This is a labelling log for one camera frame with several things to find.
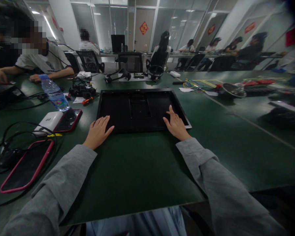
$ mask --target bottle cap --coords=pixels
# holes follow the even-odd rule
[[[49,79],[48,75],[46,75],[46,74],[42,74],[42,75],[38,75],[38,76],[41,80]]]

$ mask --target red sign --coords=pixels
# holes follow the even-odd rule
[[[56,23],[55,19],[54,19],[53,17],[51,17],[51,18],[52,18],[52,22],[53,22],[53,24],[54,24],[55,27],[58,29],[58,26],[57,26],[57,23]]]
[[[142,35],[144,35],[147,32],[147,30],[148,30],[148,25],[146,22],[143,22],[143,24],[140,27],[140,31],[141,31]]]
[[[248,33],[249,31],[251,31],[255,26],[256,26],[256,23],[255,22],[252,22],[250,25],[248,25],[245,28],[245,34]]]
[[[215,24],[211,26],[211,28],[209,28],[209,30],[207,31],[207,33],[210,35],[212,34],[212,32],[215,30]]]
[[[289,47],[295,44],[295,28],[287,31],[285,34],[285,47]]]

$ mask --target black tray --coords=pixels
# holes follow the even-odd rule
[[[102,90],[97,119],[110,115],[107,128],[115,126],[114,133],[151,132],[167,130],[163,117],[170,120],[169,105],[191,128],[173,89]]]

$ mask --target plastic bottle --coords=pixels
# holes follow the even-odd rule
[[[66,111],[70,109],[70,105],[66,100],[61,89],[54,83],[46,74],[39,75],[42,80],[42,88],[48,95],[49,100],[59,111]]]

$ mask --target green table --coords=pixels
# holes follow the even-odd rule
[[[182,73],[181,79],[239,82],[242,78],[258,75],[274,74],[267,71],[186,72]],[[237,99],[234,105],[225,108],[205,94],[181,92],[178,89],[181,86],[172,85],[176,79],[168,74],[164,74],[158,82],[114,81],[112,84],[106,84],[103,77],[97,75],[93,78],[93,86],[98,91],[174,88],[192,125],[190,135],[197,138],[204,147],[212,150],[221,163],[239,178],[249,191],[295,185],[295,150],[234,114],[236,111],[255,122],[259,114],[265,112],[263,106],[269,102],[267,97],[258,97],[259,103],[252,104],[254,109],[245,108],[245,99],[250,98]],[[26,76],[20,76],[16,81],[26,95],[41,91],[40,85],[32,84]],[[57,79],[57,83],[66,91],[71,86],[71,82],[67,79]],[[84,141],[89,124],[96,119],[98,100],[96,98],[93,103],[85,107],[70,102],[73,109],[81,108],[83,115],[75,131],[62,137],[64,145],[49,169],[76,144]],[[55,111],[51,103],[28,110],[15,111],[11,108],[1,110],[0,141],[3,131],[12,122],[38,123],[50,111]],[[282,132],[275,127],[264,126],[264,128],[276,132],[277,136],[288,135],[287,131]],[[109,136],[96,150],[98,156],[91,165],[86,181],[62,225],[204,201],[206,197],[194,182],[175,147],[176,143],[177,140],[169,132]],[[6,175],[0,175],[0,185],[5,178]],[[34,188],[35,186],[16,202],[0,207],[0,232],[9,218],[18,213],[29,200]],[[18,194],[0,194],[0,203]]]

